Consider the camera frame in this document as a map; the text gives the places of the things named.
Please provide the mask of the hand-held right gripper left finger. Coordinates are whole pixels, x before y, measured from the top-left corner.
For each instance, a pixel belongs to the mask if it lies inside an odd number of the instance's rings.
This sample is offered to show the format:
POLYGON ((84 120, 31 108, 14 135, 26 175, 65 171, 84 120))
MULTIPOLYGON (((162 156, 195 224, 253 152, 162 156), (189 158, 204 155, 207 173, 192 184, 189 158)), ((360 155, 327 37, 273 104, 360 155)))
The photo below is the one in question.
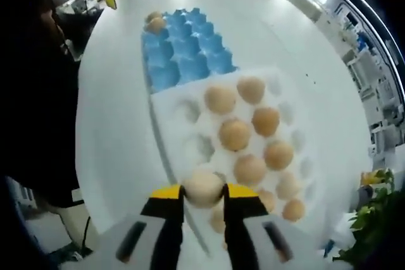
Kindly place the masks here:
POLYGON ((184 189, 154 191, 140 214, 129 215, 101 238, 95 269, 176 269, 183 241, 184 189))

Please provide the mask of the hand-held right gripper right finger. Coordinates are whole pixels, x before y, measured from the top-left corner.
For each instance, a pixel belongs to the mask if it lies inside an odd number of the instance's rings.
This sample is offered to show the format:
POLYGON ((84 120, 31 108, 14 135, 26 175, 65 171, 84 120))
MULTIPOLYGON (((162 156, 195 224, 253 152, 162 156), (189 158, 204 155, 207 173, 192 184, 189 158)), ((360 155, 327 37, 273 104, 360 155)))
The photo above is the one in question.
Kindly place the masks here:
POLYGON ((233 269, 319 269, 309 235, 270 214, 257 193, 242 185, 223 187, 225 243, 233 269))

